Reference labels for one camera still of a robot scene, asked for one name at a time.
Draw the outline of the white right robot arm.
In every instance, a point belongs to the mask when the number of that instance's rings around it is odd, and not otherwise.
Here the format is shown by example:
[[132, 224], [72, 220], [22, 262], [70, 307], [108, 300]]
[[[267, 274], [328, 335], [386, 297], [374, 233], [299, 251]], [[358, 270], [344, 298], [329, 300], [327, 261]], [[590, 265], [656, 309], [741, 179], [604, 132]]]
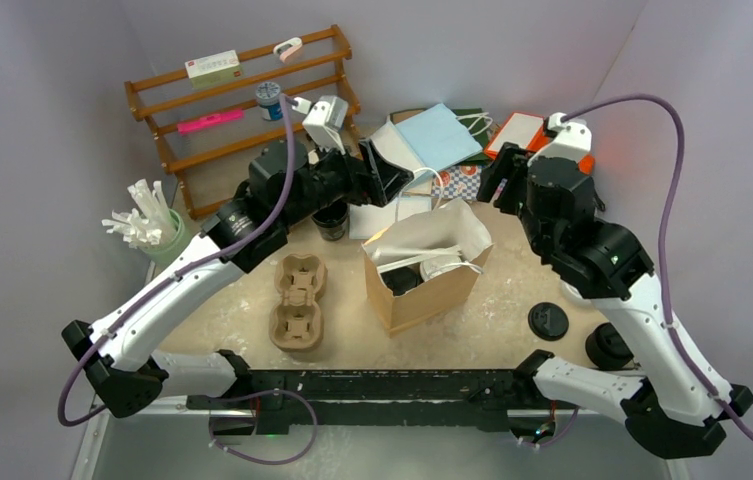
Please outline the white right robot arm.
[[496, 137], [477, 198], [520, 220], [532, 252], [606, 317], [640, 371], [623, 376], [538, 350], [515, 369], [513, 392], [528, 407], [557, 400], [611, 418], [663, 459], [709, 456], [725, 439], [722, 422], [744, 415], [753, 394], [724, 379], [663, 305], [638, 238], [597, 216], [593, 178], [580, 167], [591, 140], [561, 113], [538, 118], [526, 145]]

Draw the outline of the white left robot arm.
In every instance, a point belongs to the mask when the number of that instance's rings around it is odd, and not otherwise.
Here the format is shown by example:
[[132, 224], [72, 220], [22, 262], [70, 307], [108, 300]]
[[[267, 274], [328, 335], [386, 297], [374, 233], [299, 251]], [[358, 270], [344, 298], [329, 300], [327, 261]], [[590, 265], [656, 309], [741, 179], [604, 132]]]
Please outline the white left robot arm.
[[101, 409], [117, 418], [155, 400], [180, 395], [214, 398], [236, 409], [249, 399], [250, 382], [229, 352], [205, 356], [165, 354], [166, 337], [220, 290], [253, 271], [288, 241], [290, 229], [336, 202], [383, 207], [413, 180], [410, 170], [387, 162], [369, 140], [358, 156], [342, 141], [326, 141], [316, 162], [294, 134], [292, 119], [327, 113], [317, 103], [281, 95], [285, 137], [250, 166], [236, 194], [202, 225], [176, 260], [107, 316], [70, 322], [62, 338], [76, 358], [73, 377], [85, 376]]

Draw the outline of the white lid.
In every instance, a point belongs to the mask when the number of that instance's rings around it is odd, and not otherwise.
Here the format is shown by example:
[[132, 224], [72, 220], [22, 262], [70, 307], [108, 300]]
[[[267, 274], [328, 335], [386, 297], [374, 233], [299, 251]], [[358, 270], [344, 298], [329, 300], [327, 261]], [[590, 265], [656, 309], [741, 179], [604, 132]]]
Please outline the white lid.
[[419, 273], [424, 282], [460, 268], [464, 261], [456, 255], [442, 255], [426, 259], [419, 264]]

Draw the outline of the brown pulp cup carrier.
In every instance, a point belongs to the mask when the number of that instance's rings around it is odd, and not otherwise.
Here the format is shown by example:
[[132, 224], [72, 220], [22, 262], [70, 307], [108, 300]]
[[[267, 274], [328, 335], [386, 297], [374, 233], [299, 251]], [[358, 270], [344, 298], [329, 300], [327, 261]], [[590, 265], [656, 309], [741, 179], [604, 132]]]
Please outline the brown pulp cup carrier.
[[277, 265], [274, 287], [279, 302], [270, 314], [269, 338], [284, 352], [309, 352], [324, 337], [324, 315], [319, 301], [324, 296], [328, 270], [312, 254], [290, 254]]

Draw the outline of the kraft brown paper bag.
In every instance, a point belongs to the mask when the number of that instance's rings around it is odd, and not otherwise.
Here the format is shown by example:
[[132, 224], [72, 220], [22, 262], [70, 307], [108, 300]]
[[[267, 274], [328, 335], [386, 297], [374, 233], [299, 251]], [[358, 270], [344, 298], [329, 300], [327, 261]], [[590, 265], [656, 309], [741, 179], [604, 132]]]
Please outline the kraft brown paper bag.
[[[451, 199], [429, 212], [399, 220], [362, 245], [367, 298], [386, 332], [394, 336], [463, 304], [484, 275], [493, 239], [470, 204]], [[419, 264], [429, 258], [456, 255], [460, 268], [394, 297], [381, 273]]]

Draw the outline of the orange paper bag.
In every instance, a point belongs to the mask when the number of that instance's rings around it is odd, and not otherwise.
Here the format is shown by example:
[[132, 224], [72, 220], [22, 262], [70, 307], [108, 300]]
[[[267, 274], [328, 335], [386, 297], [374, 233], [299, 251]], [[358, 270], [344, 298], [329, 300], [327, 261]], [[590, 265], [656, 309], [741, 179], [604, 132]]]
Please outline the orange paper bag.
[[579, 118], [564, 119], [564, 113], [549, 117], [514, 112], [493, 135], [484, 153], [494, 160], [506, 143], [518, 145], [535, 157], [564, 158], [591, 175], [595, 159], [591, 155], [592, 133]]

